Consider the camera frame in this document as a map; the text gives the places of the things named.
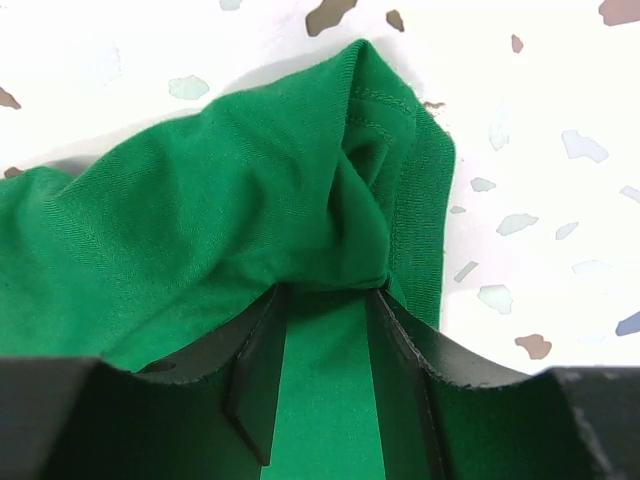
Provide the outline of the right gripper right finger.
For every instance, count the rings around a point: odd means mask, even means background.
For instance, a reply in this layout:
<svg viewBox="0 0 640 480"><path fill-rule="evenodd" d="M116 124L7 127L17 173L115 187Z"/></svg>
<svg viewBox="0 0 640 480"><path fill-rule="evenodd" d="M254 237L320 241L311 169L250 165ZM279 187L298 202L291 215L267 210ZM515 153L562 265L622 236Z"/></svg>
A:
<svg viewBox="0 0 640 480"><path fill-rule="evenodd" d="M390 479L635 479L639 371L496 364L367 297L367 337Z"/></svg>

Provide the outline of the green t-shirt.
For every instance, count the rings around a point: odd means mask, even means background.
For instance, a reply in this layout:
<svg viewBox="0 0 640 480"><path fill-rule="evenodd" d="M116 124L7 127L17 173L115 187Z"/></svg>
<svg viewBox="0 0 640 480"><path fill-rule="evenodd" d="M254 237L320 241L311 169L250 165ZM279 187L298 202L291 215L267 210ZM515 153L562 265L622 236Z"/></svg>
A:
<svg viewBox="0 0 640 480"><path fill-rule="evenodd" d="M359 40L150 127L78 175L1 183L1 360L138 372L289 292L257 479L380 479L366 296L440 314L451 138Z"/></svg>

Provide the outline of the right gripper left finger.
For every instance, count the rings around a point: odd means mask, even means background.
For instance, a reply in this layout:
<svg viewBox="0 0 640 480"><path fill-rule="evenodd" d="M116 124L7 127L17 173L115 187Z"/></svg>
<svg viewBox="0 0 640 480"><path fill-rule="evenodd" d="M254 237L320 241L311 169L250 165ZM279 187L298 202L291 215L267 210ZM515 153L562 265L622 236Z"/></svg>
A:
<svg viewBox="0 0 640 480"><path fill-rule="evenodd" d="M289 292L138 372L3 357L5 479L257 479L271 459Z"/></svg>

